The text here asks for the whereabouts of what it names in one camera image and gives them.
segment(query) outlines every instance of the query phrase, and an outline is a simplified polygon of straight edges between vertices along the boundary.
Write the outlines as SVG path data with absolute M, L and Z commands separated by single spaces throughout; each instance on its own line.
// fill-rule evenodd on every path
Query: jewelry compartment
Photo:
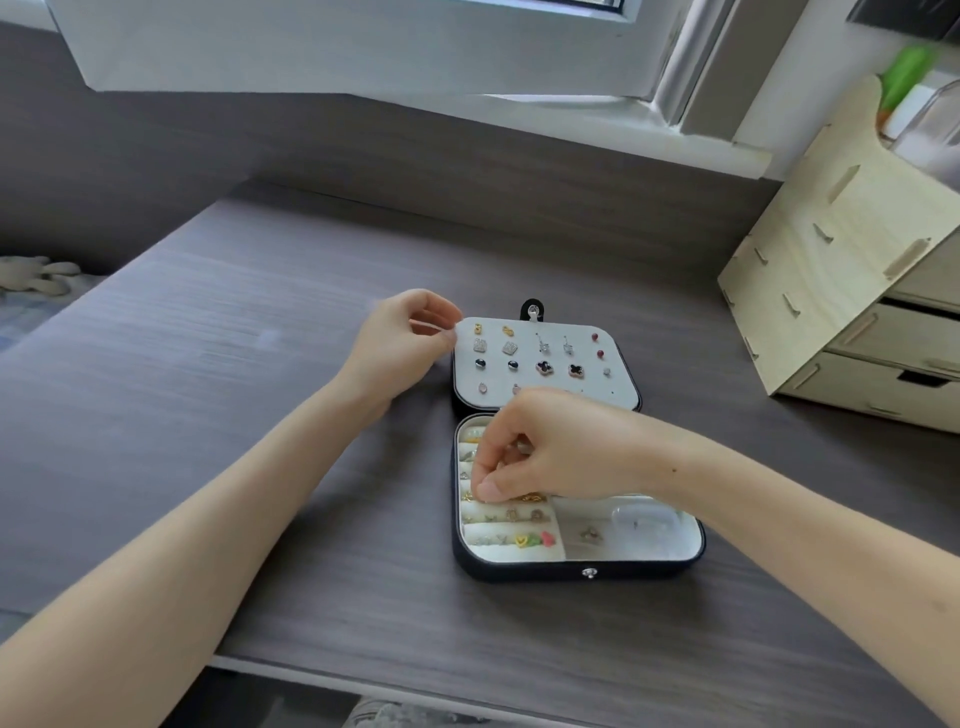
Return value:
M 646 496 L 473 499 L 473 457 L 491 419 L 464 419 L 453 447 L 454 553 L 471 575 L 487 581 L 667 576 L 703 553 L 700 523 Z

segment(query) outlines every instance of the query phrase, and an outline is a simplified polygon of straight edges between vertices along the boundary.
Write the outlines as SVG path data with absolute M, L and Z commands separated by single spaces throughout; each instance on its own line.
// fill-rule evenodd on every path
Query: gray wall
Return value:
M 0 24 L 0 253 L 107 272 L 250 176 L 711 273 L 778 187 L 353 96 L 97 94 Z

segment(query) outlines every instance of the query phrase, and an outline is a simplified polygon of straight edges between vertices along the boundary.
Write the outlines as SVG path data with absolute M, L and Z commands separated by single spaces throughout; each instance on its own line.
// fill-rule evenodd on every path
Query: hand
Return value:
M 517 440 L 528 440 L 525 457 Z M 567 497 L 623 494 L 673 499 L 689 456 L 705 438 L 650 417 L 558 389 L 524 389 L 484 432 L 471 484 L 478 500 L 540 492 Z
M 423 289 L 381 301 L 360 327 L 339 377 L 372 399 L 377 416 L 382 415 L 394 397 L 453 351 L 453 327 L 463 318 L 453 303 Z

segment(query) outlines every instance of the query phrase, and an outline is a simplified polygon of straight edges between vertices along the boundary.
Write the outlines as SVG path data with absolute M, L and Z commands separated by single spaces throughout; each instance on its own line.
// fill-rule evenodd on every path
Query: gray wooden desk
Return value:
M 374 299 L 617 337 L 645 411 L 960 551 L 960 454 L 936 432 L 768 400 L 709 279 L 247 187 L 0 356 L 0 609 L 32 613 L 326 382 Z M 492 586 L 450 553 L 439 365 L 344 455 L 214 664 L 530 720 L 936 725 L 720 539 L 666 582 Z

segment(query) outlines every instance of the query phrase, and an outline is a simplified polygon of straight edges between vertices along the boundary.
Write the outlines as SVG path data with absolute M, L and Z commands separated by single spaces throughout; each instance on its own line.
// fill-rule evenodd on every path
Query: wooden drawer organizer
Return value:
M 960 194 L 841 101 L 720 274 L 768 394 L 960 432 Z

